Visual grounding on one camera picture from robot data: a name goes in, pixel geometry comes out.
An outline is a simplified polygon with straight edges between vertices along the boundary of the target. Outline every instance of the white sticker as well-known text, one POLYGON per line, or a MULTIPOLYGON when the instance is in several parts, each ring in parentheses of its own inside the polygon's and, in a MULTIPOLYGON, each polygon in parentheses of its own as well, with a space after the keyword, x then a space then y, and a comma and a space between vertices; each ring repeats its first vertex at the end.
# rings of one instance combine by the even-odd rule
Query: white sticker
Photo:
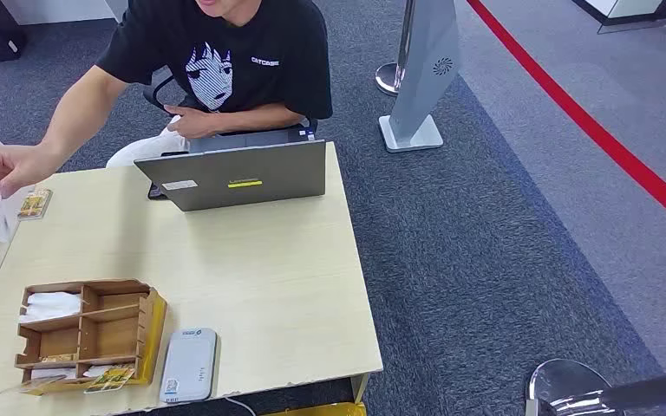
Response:
POLYGON ((180 180, 177 182, 162 184, 162 186, 168 191, 176 191, 178 189, 194 188, 195 186, 198 186, 198 184, 196 184, 194 180, 180 180))
POLYGON ((180 383, 177 381, 177 379, 167 379, 165 394, 177 394, 177 389, 179 386, 180 383))

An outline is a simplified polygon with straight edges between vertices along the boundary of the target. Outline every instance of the anime face graphic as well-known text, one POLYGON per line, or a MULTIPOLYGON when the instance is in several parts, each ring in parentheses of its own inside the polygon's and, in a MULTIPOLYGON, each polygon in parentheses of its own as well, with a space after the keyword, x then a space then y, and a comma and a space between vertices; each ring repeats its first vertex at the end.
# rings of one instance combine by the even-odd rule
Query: anime face graphic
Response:
POLYGON ((230 50, 221 59, 218 51, 206 43, 202 54, 198 49, 193 51, 185 70, 193 92, 211 111, 218 110, 233 93, 230 50))

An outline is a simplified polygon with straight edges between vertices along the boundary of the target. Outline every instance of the wooden compartment box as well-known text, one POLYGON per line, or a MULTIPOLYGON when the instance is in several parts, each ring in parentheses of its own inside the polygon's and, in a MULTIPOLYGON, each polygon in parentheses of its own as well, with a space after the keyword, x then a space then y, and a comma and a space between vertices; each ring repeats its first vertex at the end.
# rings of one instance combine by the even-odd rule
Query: wooden compartment box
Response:
POLYGON ((33 369, 72 368, 74 379, 63 379, 32 390, 43 394, 85 389, 95 378, 83 377, 91 366, 134 364, 128 384, 152 382, 160 347, 167 303, 157 291, 136 280, 54 283, 30 286, 24 291, 20 315, 29 295, 68 292, 80 295, 77 315, 20 323, 18 334, 26 339, 23 354, 16 355, 15 367, 23 370, 24 381, 33 369), (70 354, 67 360, 42 362, 48 356, 70 354))

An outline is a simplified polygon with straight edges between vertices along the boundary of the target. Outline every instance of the yellow sticker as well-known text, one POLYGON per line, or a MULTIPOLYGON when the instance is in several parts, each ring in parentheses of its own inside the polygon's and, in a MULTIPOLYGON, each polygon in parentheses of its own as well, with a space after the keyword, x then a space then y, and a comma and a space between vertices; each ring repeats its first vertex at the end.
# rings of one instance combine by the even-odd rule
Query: yellow sticker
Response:
POLYGON ((236 184, 228 184, 228 187, 229 188, 241 188, 241 187, 244 187, 244 186, 259 186, 259 185, 262 185, 262 183, 263 182, 261 180, 253 180, 253 181, 250 181, 250 182, 238 182, 236 184))

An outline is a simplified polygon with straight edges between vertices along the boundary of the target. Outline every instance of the black t-shirt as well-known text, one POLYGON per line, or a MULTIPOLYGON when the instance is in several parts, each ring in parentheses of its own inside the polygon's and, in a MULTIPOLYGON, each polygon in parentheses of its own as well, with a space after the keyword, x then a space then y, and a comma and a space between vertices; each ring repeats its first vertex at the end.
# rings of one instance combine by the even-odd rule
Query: black t-shirt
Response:
POLYGON ((97 65, 147 85, 167 65, 209 111, 281 102, 315 119, 332 114, 325 21, 311 0, 262 0, 241 27, 195 0, 133 0, 97 65))

